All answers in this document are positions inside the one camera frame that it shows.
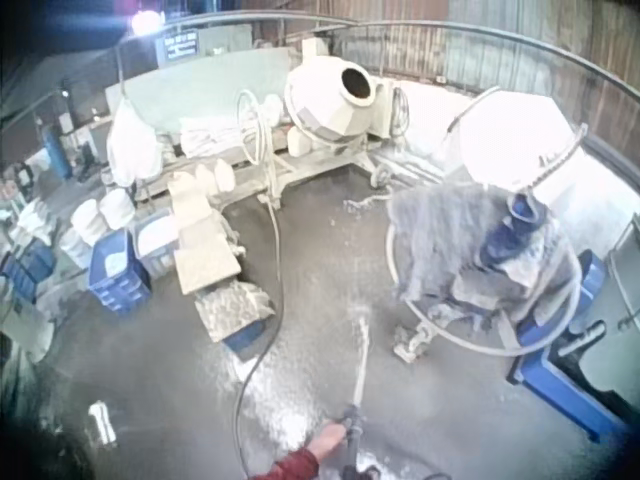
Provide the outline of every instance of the blue equipment stand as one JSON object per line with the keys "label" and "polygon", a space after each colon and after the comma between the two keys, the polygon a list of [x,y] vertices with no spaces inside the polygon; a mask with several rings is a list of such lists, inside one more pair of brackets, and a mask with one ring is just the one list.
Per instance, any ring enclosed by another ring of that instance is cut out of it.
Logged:
{"label": "blue equipment stand", "polygon": [[[580,302],[572,322],[586,313],[595,297],[600,293],[606,277],[606,268],[602,260],[591,250],[582,252],[579,260],[582,266],[582,286]],[[531,345],[544,338],[555,327],[561,316],[562,311],[557,312],[554,318],[542,327],[539,327],[533,318],[525,319],[518,329],[520,344],[523,346]],[[552,345],[518,358],[513,364],[507,380],[514,385],[522,384],[527,387],[583,428],[594,442],[600,442],[601,437],[605,435],[628,433],[630,430],[625,421],[607,408],[602,403],[602,399],[595,398],[595,395],[605,397],[604,401],[608,405],[619,407],[616,410],[629,413],[628,416],[631,416],[630,407],[623,405],[624,401],[617,394],[602,392],[602,395],[599,395],[599,392],[591,388],[584,379],[575,358],[573,361],[572,359],[567,360],[568,363],[571,363],[569,368],[561,370],[557,366],[557,361],[564,361],[564,359],[555,358],[558,345],[563,343],[566,344],[567,340],[563,340],[561,336]],[[567,375],[567,370],[573,373],[571,377]]]}

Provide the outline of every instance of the blue crate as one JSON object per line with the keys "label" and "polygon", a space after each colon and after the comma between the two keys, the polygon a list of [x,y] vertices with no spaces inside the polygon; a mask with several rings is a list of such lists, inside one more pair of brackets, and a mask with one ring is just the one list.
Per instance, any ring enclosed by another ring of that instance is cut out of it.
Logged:
{"label": "blue crate", "polygon": [[237,332],[229,335],[223,340],[223,342],[231,350],[238,353],[255,342],[258,337],[262,335],[262,332],[264,332],[264,330],[265,321],[256,320],[255,322],[251,322],[249,325],[246,325]]}
{"label": "blue crate", "polygon": [[[113,253],[126,252],[126,266],[107,276],[105,259]],[[151,297],[149,274],[136,259],[131,234],[124,228],[98,240],[89,265],[89,290],[100,302],[118,314],[130,312]]]}
{"label": "blue crate", "polygon": [[36,283],[40,283],[53,274],[56,267],[56,257],[51,247],[42,240],[34,238],[25,248],[20,263],[27,270]]}
{"label": "blue crate", "polygon": [[36,303],[38,283],[12,253],[7,253],[0,262],[0,275],[8,278],[14,291],[29,303]]}

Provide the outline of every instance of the wet floor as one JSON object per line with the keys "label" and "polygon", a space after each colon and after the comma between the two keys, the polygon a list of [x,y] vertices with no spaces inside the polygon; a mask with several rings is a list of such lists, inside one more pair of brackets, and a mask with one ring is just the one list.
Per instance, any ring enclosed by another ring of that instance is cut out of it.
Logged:
{"label": "wet floor", "polygon": [[[384,206],[346,208],[370,195],[351,169],[287,190],[282,231],[285,315],[280,336],[247,391],[241,437],[252,470],[296,448],[353,397],[359,319],[371,350],[362,408],[367,461],[388,478],[446,471],[456,480],[578,478],[611,448],[591,444],[568,419],[509,385],[510,361],[436,339],[413,365],[392,353],[412,314],[393,299],[384,257]],[[247,248],[244,279],[277,299],[274,240],[255,199],[225,212]],[[118,447],[88,448],[98,478],[241,478],[233,450],[234,393],[245,369],[213,344],[191,297],[170,274],[128,317],[90,294],[59,330],[39,366],[64,428],[83,439],[87,409],[103,400]],[[335,478],[327,467],[324,478]]]}

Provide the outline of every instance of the red sleeve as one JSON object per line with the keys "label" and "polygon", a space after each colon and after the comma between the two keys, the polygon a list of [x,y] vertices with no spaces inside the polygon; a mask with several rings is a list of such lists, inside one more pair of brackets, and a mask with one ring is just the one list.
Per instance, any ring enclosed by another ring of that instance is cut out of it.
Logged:
{"label": "red sleeve", "polygon": [[318,476],[318,461],[306,448],[290,453],[273,466],[266,475],[251,480],[311,480]]}

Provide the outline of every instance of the hand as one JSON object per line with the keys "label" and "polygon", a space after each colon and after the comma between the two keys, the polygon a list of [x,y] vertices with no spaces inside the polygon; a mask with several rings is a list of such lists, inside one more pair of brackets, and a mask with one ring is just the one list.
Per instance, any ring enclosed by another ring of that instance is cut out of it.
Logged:
{"label": "hand", "polygon": [[340,423],[330,423],[325,426],[320,433],[316,434],[312,439],[307,450],[309,450],[318,463],[331,455],[340,442],[344,440],[347,435],[347,429]]}

